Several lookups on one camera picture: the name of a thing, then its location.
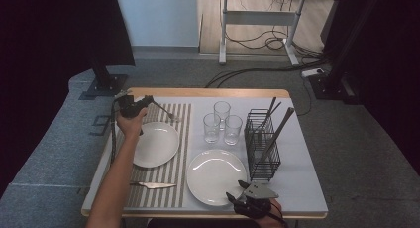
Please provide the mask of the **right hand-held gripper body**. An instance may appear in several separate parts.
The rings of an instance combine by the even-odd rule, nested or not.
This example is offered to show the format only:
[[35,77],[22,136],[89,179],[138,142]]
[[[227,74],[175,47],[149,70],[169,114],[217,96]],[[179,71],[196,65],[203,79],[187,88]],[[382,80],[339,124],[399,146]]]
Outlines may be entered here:
[[252,219],[262,219],[269,216],[272,198],[278,198],[278,194],[265,184],[251,182],[237,198],[239,204],[234,206],[234,211]]

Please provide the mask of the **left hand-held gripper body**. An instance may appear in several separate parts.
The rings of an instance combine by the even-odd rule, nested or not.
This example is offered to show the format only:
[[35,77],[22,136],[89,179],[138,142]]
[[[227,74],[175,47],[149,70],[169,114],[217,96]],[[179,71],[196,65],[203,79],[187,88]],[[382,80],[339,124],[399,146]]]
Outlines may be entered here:
[[117,93],[115,100],[119,106],[120,114],[124,118],[134,118],[146,107],[144,100],[135,101],[134,96],[129,95],[127,91]]

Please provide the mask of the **metal fork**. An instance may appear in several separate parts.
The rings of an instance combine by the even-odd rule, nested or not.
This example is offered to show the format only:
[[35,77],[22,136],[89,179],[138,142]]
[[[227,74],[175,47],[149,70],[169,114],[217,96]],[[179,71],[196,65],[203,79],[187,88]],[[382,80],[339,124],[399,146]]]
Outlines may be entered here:
[[152,102],[153,105],[155,105],[156,107],[158,107],[159,109],[161,109],[163,112],[166,113],[167,117],[174,122],[179,122],[179,117],[177,117],[176,115],[174,115],[173,113],[168,112],[165,108],[163,108],[161,105],[159,105],[158,103],[156,103],[155,101]]

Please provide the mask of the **white round plate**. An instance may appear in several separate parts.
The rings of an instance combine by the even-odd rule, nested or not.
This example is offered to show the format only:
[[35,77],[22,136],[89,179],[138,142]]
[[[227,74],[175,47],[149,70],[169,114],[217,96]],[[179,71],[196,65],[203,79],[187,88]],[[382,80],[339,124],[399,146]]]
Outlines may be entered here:
[[210,206],[229,204],[226,193],[238,198],[247,171],[235,155],[224,150],[208,150],[196,156],[187,170],[187,185],[193,196]]
[[168,162],[177,152],[179,134],[170,125],[151,122],[143,126],[133,163],[142,168],[155,168]]

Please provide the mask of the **black wire cutlery rack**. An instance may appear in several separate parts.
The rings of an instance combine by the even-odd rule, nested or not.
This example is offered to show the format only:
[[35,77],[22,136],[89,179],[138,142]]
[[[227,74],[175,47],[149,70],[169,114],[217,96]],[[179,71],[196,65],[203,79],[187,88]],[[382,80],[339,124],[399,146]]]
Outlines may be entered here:
[[252,109],[248,113],[244,136],[251,180],[270,181],[281,165],[276,143],[271,145],[270,152],[265,150],[274,133],[267,109]]

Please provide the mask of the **clear drinking glass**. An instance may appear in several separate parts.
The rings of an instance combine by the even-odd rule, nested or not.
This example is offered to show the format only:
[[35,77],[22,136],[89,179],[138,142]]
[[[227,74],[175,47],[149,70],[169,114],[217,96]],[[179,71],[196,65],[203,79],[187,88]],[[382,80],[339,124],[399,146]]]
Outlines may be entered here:
[[237,115],[230,115],[225,120],[224,141],[227,145],[234,146],[238,143],[243,120]]
[[231,105],[226,101],[218,101],[213,106],[214,113],[220,117],[220,129],[225,129],[225,119],[230,115]]
[[208,113],[203,118],[204,140],[213,144],[219,141],[220,117],[215,113]]

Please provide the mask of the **metal table knife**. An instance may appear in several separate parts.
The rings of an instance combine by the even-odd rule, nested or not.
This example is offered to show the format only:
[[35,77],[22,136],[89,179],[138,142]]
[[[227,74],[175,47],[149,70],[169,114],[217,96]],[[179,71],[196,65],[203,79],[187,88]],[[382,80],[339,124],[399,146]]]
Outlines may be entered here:
[[130,185],[139,185],[147,189],[160,189],[160,188],[170,188],[170,187],[177,186],[176,183],[144,182],[144,181],[131,181]]

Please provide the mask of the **person's left hand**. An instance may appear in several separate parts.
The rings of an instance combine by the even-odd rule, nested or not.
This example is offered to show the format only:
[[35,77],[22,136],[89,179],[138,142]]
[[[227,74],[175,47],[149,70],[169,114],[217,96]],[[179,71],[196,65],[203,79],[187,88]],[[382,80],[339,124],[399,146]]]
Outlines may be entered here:
[[143,108],[136,117],[125,118],[122,115],[117,116],[117,125],[126,138],[136,138],[142,131],[143,118],[147,115],[148,109]]

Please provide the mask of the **person's right hand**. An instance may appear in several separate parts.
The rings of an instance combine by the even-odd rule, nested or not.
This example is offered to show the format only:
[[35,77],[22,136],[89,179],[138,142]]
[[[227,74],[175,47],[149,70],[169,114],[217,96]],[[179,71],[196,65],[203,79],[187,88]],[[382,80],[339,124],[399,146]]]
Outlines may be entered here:
[[257,224],[260,228],[284,228],[284,225],[278,221],[278,218],[282,217],[281,205],[275,199],[272,199],[270,204],[271,210],[269,216],[258,219]]

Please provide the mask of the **floor socket box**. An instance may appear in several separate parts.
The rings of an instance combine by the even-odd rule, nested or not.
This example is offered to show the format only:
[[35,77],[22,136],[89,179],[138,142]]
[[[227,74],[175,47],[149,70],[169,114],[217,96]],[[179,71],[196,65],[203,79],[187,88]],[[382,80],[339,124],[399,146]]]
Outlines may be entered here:
[[93,124],[91,125],[91,136],[103,136],[109,126],[111,117],[109,115],[98,115],[95,117]]

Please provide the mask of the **black metal stand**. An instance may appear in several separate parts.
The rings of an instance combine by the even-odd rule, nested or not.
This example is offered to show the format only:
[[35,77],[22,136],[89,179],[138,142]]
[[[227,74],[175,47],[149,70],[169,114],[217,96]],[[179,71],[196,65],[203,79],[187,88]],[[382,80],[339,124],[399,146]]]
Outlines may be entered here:
[[94,72],[94,79],[80,100],[94,100],[96,97],[114,97],[118,94],[128,78],[127,74],[112,74],[108,71],[104,60],[96,55],[88,57],[88,62]]
[[343,100],[349,104],[358,104],[358,88],[352,86],[346,73],[378,1],[338,0],[324,49],[327,60],[331,63],[331,71],[328,75],[309,77],[317,99]]

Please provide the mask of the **striped woven placemat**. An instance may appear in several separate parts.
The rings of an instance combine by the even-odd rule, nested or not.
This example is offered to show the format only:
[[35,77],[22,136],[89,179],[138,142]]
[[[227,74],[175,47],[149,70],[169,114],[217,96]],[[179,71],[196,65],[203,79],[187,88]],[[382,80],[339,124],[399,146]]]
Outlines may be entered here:
[[176,183],[177,186],[147,189],[143,186],[132,185],[126,202],[127,209],[179,208],[182,206],[192,105],[164,103],[163,108],[179,117],[179,122],[171,121],[162,110],[151,105],[144,118],[144,125],[151,122],[162,122],[172,126],[179,134],[178,150],[168,162],[159,167],[147,169],[133,163],[131,181]]

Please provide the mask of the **dark curtain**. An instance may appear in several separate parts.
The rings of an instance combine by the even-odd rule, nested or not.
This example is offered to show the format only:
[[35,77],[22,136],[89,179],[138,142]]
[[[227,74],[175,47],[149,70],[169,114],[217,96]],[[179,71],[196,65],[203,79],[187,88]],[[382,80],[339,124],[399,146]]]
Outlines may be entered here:
[[75,75],[132,65],[118,0],[0,0],[0,196]]
[[420,175],[420,0],[338,0],[324,51]]

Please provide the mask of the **white power strip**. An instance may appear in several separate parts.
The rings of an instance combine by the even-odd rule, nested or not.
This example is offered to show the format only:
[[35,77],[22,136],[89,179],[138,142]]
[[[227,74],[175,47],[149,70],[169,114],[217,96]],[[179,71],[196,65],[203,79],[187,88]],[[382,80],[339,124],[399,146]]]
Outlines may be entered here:
[[321,75],[324,74],[325,71],[322,68],[314,68],[314,69],[307,69],[301,72],[302,77],[309,77],[314,75]]

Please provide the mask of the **white frame desk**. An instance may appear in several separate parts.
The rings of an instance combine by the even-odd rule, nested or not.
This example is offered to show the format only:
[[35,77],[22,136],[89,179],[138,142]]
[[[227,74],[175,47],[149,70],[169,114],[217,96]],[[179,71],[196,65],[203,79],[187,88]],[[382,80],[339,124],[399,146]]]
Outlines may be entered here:
[[227,62],[226,30],[228,25],[244,26],[285,26],[289,27],[287,38],[282,41],[289,61],[292,65],[299,65],[293,43],[293,38],[300,20],[305,0],[299,0],[298,7],[291,11],[231,11],[228,9],[228,0],[222,1],[221,8],[221,40],[219,43],[219,63],[224,65]]

